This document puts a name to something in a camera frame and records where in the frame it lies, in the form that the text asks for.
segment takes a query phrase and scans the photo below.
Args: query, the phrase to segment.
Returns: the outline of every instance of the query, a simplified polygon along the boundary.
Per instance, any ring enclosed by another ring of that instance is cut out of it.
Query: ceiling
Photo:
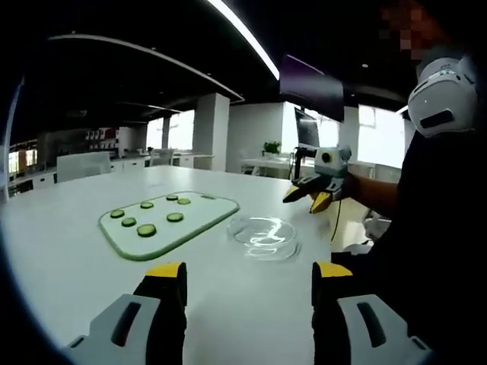
[[[227,4],[278,67],[289,53],[331,74],[348,104],[399,109],[415,85],[414,64],[371,2]],[[147,122],[213,92],[232,103],[280,100],[275,77],[206,0],[34,6],[10,43],[24,71],[13,143],[42,130]]]

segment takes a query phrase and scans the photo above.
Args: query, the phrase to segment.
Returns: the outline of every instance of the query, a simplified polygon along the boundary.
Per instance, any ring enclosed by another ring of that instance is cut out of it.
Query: computer monitor
[[[318,124],[315,118],[298,108],[294,108],[294,114],[296,115],[296,126],[298,127],[298,144],[319,147],[320,135],[318,134]]]
[[[293,56],[284,58],[279,90],[286,101],[343,122],[342,82]]]

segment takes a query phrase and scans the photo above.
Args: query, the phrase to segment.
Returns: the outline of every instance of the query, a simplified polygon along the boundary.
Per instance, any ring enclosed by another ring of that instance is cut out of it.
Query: cucumber slice
[[[153,224],[143,224],[137,227],[137,234],[140,237],[151,237],[154,236],[157,230]]]
[[[115,209],[110,213],[110,217],[113,219],[121,218],[125,215],[125,212],[122,209]]]
[[[140,208],[142,209],[150,209],[150,208],[153,208],[154,207],[154,204],[152,204],[151,202],[142,202],[140,203]]]
[[[137,224],[137,221],[135,220],[135,218],[133,217],[128,217],[128,218],[125,218],[123,221],[122,221],[122,225],[124,227],[131,227],[131,226],[135,226]]]
[[[170,213],[166,216],[169,222],[181,222],[184,216],[181,213]]]
[[[188,205],[191,204],[191,201],[188,198],[179,198],[177,199],[177,204]]]

